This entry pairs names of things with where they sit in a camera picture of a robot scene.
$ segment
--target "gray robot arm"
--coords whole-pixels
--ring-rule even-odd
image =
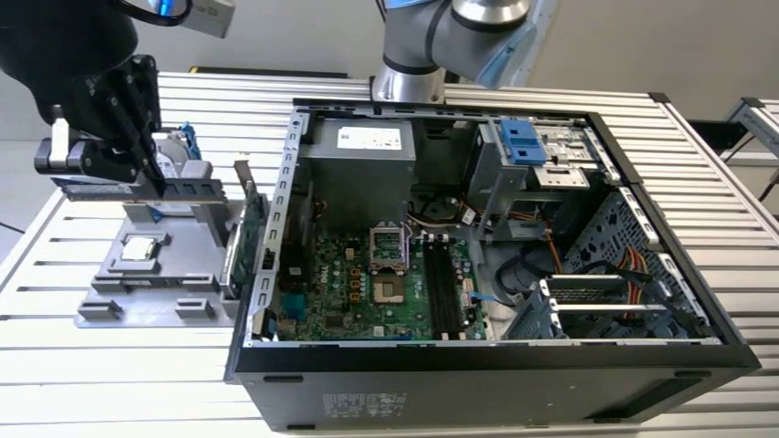
[[[384,0],[380,101],[443,103],[444,69],[488,89],[507,85],[536,40],[531,0]]]

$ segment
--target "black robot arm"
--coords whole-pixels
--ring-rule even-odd
[[[159,3],[171,7],[171,0]],[[15,0],[4,5],[0,68],[31,90],[40,116],[55,126],[35,156],[39,172],[124,183],[143,174],[161,195],[151,138],[160,129],[157,69],[152,57],[133,55],[137,35],[128,13],[136,10],[141,16],[133,16],[145,14],[156,17],[155,24],[175,26],[191,0],[179,4],[184,12],[169,19],[128,0]]]

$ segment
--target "blue drive bracket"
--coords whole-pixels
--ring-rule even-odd
[[[537,166],[547,162],[547,153],[528,120],[503,119],[497,122],[497,129],[511,164]]]

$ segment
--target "sticker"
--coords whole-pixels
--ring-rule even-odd
[[[151,281],[148,280],[124,280],[121,281],[124,286],[151,286]]]
[[[329,418],[399,417],[407,399],[405,392],[323,394],[325,416]]]
[[[157,209],[160,213],[192,213],[192,206],[187,203],[148,203],[148,206]]]
[[[339,149],[369,149],[373,151],[400,151],[400,129],[357,128],[339,129]]]
[[[473,219],[476,219],[476,212],[471,210],[469,207],[465,207],[465,213],[463,214],[463,224],[473,224]]]

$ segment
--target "metal frame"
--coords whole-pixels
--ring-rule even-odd
[[[709,165],[703,145],[679,129],[687,123],[671,119],[665,106],[661,108],[641,93],[448,87],[448,102],[455,105],[517,109],[543,106],[600,113],[644,179],[647,194],[663,210],[741,335],[755,344],[763,365],[760,374],[740,378],[649,422],[555,427],[543,433],[640,433],[647,437],[679,433],[685,438],[775,436],[779,243],[761,224],[764,219],[751,213],[755,208],[747,204],[745,196],[731,189],[731,173]],[[347,79],[163,74],[160,96],[165,125],[191,121],[199,126],[203,157],[215,164],[228,197],[240,197],[237,181],[229,177],[239,157],[249,160],[261,192],[268,193],[275,183],[284,158],[292,98],[368,99],[368,84]],[[4,264],[8,276],[0,283],[0,315],[7,319],[0,320],[7,370],[0,381],[20,385],[0,385],[0,396],[13,401],[17,409],[12,411],[12,422],[19,424],[13,427],[32,434],[56,430],[59,434],[101,436],[128,431],[152,435],[161,431],[175,435],[265,433],[267,426],[243,390],[219,381],[231,330],[123,328],[96,330],[88,335],[73,328],[73,296],[87,288],[89,271],[103,260],[104,241],[116,234],[123,212],[112,203],[71,204],[59,195],[49,202],[53,204],[31,227],[31,237],[23,238]],[[77,366],[71,370],[64,366],[40,367],[41,361]],[[117,386],[112,381],[127,383]],[[149,393],[160,399],[153,410],[149,403],[156,398],[149,399]],[[71,404],[77,401],[79,411],[88,414],[60,413],[65,405],[61,400]],[[68,424],[44,424],[52,421]],[[413,431],[396,433],[408,435]],[[456,434],[452,430],[424,433]],[[495,433],[523,435],[537,434],[539,430],[505,427],[463,431],[469,436]],[[395,433],[365,431],[365,435],[376,434]]]

